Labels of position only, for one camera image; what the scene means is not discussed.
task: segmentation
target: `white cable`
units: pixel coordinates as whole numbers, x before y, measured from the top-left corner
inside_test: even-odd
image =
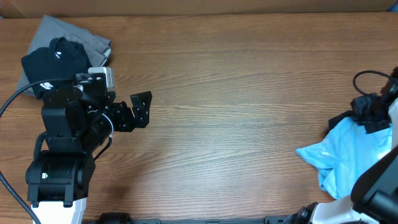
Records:
[[[109,121],[109,123],[111,124],[112,132],[111,132],[111,134],[109,134],[109,137],[110,137],[110,138],[113,138],[113,124],[112,124],[112,121],[111,121],[110,118],[109,118],[108,116],[106,116],[104,113],[103,113],[102,115],[103,115],[103,116]]]

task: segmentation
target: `gray garment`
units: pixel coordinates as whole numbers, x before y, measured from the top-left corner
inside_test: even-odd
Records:
[[[80,28],[56,19],[52,16],[44,15],[36,34],[30,43],[27,54],[32,53],[39,47],[48,47],[50,41],[54,38],[65,37],[72,42],[83,44],[88,60],[93,67],[103,66],[111,53],[111,41],[91,34],[88,30]],[[17,84],[17,90],[29,84],[25,71],[22,70],[21,78]],[[34,96],[33,90],[30,88],[24,92],[26,95]]]

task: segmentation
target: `wooden surface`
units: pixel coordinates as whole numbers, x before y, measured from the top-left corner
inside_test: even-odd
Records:
[[[295,149],[320,141],[328,119],[350,109],[354,74],[390,72],[398,59],[393,13],[65,20],[112,40],[118,101],[154,96],[148,127],[116,133],[96,163],[85,218],[259,218],[330,201]],[[0,21],[0,103],[39,22]],[[383,84],[359,81],[364,91]],[[0,169],[22,198],[41,106],[20,96],[1,118]],[[4,187],[0,217],[30,223]]]
[[[0,0],[10,18],[386,11],[396,0]]]

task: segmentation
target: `light blue cloth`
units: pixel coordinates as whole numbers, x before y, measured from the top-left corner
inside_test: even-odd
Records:
[[[344,118],[326,138],[296,153],[319,171],[319,186],[335,198],[351,194],[356,180],[391,150],[392,128],[366,134],[351,118]]]

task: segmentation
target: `folded clothing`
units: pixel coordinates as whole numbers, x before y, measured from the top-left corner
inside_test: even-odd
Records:
[[[37,50],[39,47],[48,47],[52,39],[59,37],[65,37],[69,41],[83,44],[88,60],[93,67],[103,66],[111,53],[110,40],[98,35],[93,35],[86,29],[74,26],[52,16],[44,15],[30,43],[28,54]],[[28,84],[29,80],[23,70],[17,84],[17,90]],[[24,94],[34,95],[32,89],[26,90]]]
[[[366,134],[364,126],[346,117],[322,142],[296,153],[318,169],[320,188],[340,199],[351,194],[357,179],[390,152],[391,146],[392,128]]]
[[[72,79],[74,74],[87,73],[91,67],[84,46],[64,37],[51,40],[49,47],[40,47],[21,61],[30,83],[51,78]],[[41,99],[46,91],[61,85],[71,84],[42,83],[33,87],[34,95]]]

